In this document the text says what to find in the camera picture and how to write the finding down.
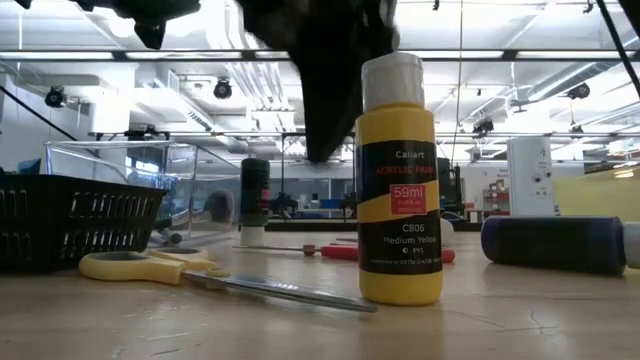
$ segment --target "scissors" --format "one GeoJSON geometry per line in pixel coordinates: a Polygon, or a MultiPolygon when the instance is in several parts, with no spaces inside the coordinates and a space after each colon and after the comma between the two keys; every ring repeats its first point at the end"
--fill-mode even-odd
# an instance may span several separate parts
{"type": "Polygon", "coordinates": [[[205,251],[198,249],[154,249],[149,250],[148,255],[133,251],[94,253],[85,255],[78,268],[82,275],[96,280],[146,280],[178,285],[182,278],[186,278],[212,289],[226,287],[316,306],[359,312],[377,311],[375,305],[359,299],[260,277],[232,276],[229,271],[208,260],[205,251]]]}

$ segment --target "scissor blade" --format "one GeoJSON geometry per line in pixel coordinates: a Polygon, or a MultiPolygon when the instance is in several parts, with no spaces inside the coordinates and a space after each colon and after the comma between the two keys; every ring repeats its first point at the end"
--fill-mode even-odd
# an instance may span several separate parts
{"type": "Polygon", "coordinates": [[[297,285],[272,281],[257,277],[226,277],[214,278],[197,271],[185,271],[183,276],[204,284],[224,285],[225,287],[240,290],[256,295],[274,297],[316,306],[335,309],[376,312],[378,308],[374,304],[359,299],[350,299],[323,291],[306,289],[297,285]]]}

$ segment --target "fluorescent light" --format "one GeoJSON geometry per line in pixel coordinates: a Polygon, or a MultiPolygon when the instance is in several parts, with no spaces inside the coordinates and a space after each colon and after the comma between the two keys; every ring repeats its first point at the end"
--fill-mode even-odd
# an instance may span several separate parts
{"type": "Polygon", "coordinates": [[[273,58],[288,59],[289,54],[287,54],[286,51],[257,51],[256,57],[258,59],[273,59],[273,58]]]}
{"type": "Polygon", "coordinates": [[[241,59],[238,51],[127,51],[125,55],[131,60],[207,60],[207,59],[241,59]]]}
{"type": "Polygon", "coordinates": [[[618,174],[618,175],[616,175],[616,178],[617,178],[617,179],[625,179],[625,178],[630,178],[630,177],[633,177],[633,171],[631,171],[631,172],[626,172],[626,173],[624,173],[624,174],[618,174]]]}
{"type": "Polygon", "coordinates": [[[486,50],[463,50],[463,51],[411,51],[400,50],[408,54],[419,56],[423,59],[452,59],[462,57],[463,59],[479,59],[479,58],[495,58],[502,57],[502,51],[486,51],[486,50]]]}
{"type": "Polygon", "coordinates": [[[243,137],[261,137],[261,136],[281,136],[279,132],[258,132],[258,131],[239,131],[239,132],[219,132],[216,135],[221,136],[243,136],[243,137]]]}
{"type": "Polygon", "coordinates": [[[108,51],[6,51],[0,60],[113,60],[108,51]]]}
{"type": "MultiPolygon", "coordinates": [[[[633,52],[628,51],[628,56],[632,56],[633,52]]],[[[618,59],[617,51],[519,51],[517,58],[529,59],[618,59]]]]}
{"type": "Polygon", "coordinates": [[[171,136],[212,136],[210,132],[194,131],[194,132],[170,132],[171,136]]]}

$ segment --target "cable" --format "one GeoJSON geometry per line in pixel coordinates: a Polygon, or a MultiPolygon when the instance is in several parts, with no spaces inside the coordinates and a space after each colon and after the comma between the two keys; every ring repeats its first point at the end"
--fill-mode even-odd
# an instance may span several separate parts
{"type": "Polygon", "coordinates": [[[627,56],[627,52],[624,49],[624,45],[622,45],[622,41],[620,40],[620,36],[618,35],[616,26],[613,24],[613,20],[611,19],[609,10],[607,10],[607,5],[605,4],[604,0],[596,0],[596,2],[598,3],[598,7],[600,7],[600,13],[602,13],[604,22],[605,24],[607,24],[607,29],[609,30],[609,34],[611,34],[611,39],[613,40],[613,43],[616,45],[616,50],[618,51],[618,55],[620,55],[622,64],[624,65],[624,68],[627,70],[627,74],[629,74],[629,78],[631,78],[631,82],[633,83],[633,87],[636,89],[638,98],[640,98],[640,80],[638,80],[638,75],[636,75],[636,71],[633,69],[633,65],[631,65],[631,61],[629,61],[629,57],[627,56]]]}
{"type": "Polygon", "coordinates": [[[460,52],[460,57],[458,59],[458,93],[456,94],[456,128],[453,131],[453,147],[451,150],[451,161],[449,162],[449,166],[453,166],[453,162],[456,154],[456,138],[458,136],[458,127],[460,126],[460,93],[462,92],[462,41],[463,41],[463,20],[464,20],[464,0],[460,0],[460,46],[458,51],[460,52]]]}
{"type": "Polygon", "coordinates": [[[18,99],[15,95],[13,95],[4,86],[0,85],[0,91],[3,92],[5,95],[7,95],[9,98],[11,98],[11,100],[15,101],[18,105],[22,106],[22,108],[24,108],[25,110],[30,112],[33,116],[37,117],[41,121],[44,121],[45,123],[47,123],[47,125],[51,126],[52,128],[58,130],[58,132],[60,132],[62,135],[68,137],[69,139],[71,139],[73,141],[78,141],[78,139],[73,137],[71,134],[69,134],[68,132],[62,130],[56,124],[54,124],[51,121],[47,120],[47,118],[45,118],[44,116],[38,114],[37,111],[33,110],[29,105],[25,104],[24,101],[18,99]]]}

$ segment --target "acrylic paint bottle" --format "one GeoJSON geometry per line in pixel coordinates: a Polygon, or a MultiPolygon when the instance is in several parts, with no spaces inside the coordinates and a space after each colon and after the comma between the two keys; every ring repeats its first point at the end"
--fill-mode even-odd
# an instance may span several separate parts
{"type": "Polygon", "coordinates": [[[491,216],[482,250],[499,264],[622,275],[640,268],[640,223],[600,216],[491,216]]]}
{"type": "Polygon", "coordinates": [[[422,61],[392,53],[362,67],[356,121],[360,291],[372,301],[426,305],[440,297],[442,249],[433,114],[422,61]]]}

